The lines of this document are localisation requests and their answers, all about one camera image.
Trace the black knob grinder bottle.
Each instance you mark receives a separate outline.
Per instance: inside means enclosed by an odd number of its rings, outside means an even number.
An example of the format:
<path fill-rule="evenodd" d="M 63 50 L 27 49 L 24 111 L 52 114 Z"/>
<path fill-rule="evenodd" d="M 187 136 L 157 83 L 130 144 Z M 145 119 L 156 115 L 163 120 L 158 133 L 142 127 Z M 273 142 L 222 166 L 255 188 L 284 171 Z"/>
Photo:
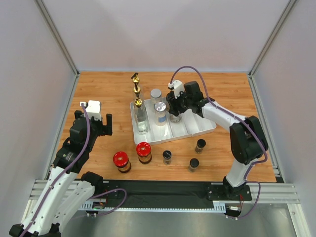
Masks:
<path fill-rule="evenodd" d="M 173 114 L 170 114 L 170 121 L 171 121 L 172 123 L 178 123 L 178 122 L 180 122 L 181 120 L 182 120 L 181 115 L 175 116 L 175 115 L 173 115 Z"/>

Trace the salt jar silver lid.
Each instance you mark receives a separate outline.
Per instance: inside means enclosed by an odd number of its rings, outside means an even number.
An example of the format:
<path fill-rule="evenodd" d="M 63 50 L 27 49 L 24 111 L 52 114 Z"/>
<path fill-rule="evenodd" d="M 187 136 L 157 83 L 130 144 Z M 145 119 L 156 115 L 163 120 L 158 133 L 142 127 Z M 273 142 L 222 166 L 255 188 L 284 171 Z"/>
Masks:
<path fill-rule="evenodd" d="M 164 126 L 166 124 L 166 104 L 164 102 L 157 102 L 154 104 L 156 115 L 155 123 L 157 126 Z"/>

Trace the salt jar blue label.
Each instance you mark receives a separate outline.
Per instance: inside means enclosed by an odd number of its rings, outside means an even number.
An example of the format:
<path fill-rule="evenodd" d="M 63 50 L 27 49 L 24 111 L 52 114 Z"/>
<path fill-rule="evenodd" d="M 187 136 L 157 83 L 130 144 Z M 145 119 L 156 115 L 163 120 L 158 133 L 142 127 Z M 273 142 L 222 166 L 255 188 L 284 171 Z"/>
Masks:
<path fill-rule="evenodd" d="M 150 96 L 151 96 L 151 102 L 153 105 L 162 101 L 162 92 L 160 89 L 155 88 L 151 90 Z"/>

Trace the red lid sauce jar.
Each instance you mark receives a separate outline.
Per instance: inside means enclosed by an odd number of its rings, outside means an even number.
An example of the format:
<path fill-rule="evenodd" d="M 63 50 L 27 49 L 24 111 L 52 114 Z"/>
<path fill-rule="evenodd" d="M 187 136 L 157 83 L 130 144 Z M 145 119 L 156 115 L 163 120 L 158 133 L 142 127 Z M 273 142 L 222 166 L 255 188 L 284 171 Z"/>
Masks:
<path fill-rule="evenodd" d="M 136 153 L 142 164 L 148 164 L 152 160 L 152 149 L 149 143 L 141 142 L 136 147 Z"/>
<path fill-rule="evenodd" d="M 117 152 L 113 156 L 113 163 L 121 173 L 127 173 L 131 170 L 129 157 L 125 152 Z"/>

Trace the clear glass oil bottle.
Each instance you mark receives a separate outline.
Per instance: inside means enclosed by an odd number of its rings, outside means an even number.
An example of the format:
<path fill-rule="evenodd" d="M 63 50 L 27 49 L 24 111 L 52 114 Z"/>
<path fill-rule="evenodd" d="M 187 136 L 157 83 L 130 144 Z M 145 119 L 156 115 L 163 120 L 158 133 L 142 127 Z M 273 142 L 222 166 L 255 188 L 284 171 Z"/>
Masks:
<path fill-rule="evenodd" d="M 147 133 L 149 130 L 149 122 L 146 107 L 141 99 L 134 100 L 134 118 L 137 129 L 140 134 Z"/>

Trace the glass oil bottle dark sauce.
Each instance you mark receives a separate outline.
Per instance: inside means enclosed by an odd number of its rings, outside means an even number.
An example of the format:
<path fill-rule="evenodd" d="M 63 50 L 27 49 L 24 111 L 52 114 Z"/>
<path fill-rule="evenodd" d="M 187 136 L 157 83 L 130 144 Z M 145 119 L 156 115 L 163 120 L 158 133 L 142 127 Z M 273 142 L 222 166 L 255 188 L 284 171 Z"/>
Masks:
<path fill-rule="evenodd" d="M 144 100 L 144 96 L 143 96 L 143 90 L 141 88 L 141 86 L 138 85 L 138 83 L 134 83 L 134 88 L 133 88 L 133 92 L 134 92 L 134 99 L 140 99 L 140 100 Z"/>

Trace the glass oil bottle brown sauce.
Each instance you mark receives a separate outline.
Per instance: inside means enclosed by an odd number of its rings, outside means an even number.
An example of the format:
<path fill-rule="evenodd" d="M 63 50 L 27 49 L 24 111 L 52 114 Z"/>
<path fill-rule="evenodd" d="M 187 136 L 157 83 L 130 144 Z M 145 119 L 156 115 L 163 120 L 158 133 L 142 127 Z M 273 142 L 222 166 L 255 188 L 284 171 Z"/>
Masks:
<path fill-rule="evenodd" d="M 138 85 L 139 82 L 140 82 L 140 79 L 139 79 L 139 77 L 138 77 L 138 73 L 134 73 L 134 75 L 131 77 L 131 79 L 132 79 L 132 81 L 133 81 L 133 83 L 134 83 L 135 85 Z"/>

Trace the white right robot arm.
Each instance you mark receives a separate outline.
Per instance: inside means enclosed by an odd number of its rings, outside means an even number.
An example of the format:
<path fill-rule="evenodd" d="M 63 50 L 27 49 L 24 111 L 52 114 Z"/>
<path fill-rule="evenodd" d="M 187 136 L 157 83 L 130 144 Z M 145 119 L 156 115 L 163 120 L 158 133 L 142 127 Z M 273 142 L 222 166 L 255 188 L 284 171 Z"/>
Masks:
<path fill-rule="evenodd" d="M 168 84 L 166 96 L 169 113 L 175 117 L 191 110 L 201 118 L 211 120 L 230 134 L 233 165 L 223 179 L 222 193 L 233 200 L 240 195 L 253 165 L 268 158 L 268 143 L 256 116 L 245 117 L 221 106 L 213 98 L 204 95 L 196 81 L 182 83 L 179 80 Z"/>

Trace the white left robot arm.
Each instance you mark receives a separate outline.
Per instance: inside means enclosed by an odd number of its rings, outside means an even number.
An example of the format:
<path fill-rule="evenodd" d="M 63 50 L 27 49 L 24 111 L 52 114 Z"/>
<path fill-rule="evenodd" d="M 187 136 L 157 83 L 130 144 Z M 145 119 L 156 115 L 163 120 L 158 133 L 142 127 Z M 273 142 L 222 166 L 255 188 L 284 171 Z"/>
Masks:
<path fill-rule="evenodd" d="M 105 193 L 103 177 L 93 172 L 82 175 L 75 190 L 64 197 L 76 179 L 99 136 L 112 131 L 112 115 L 106 115 L 103 124 L 100 113 L 75 111 L 70 136 L 57 152 L 46 186 L 30 214 L 20 224 L 11 227 L 12 237 L 59 237 L 82 204 L 89 198 Z"/>

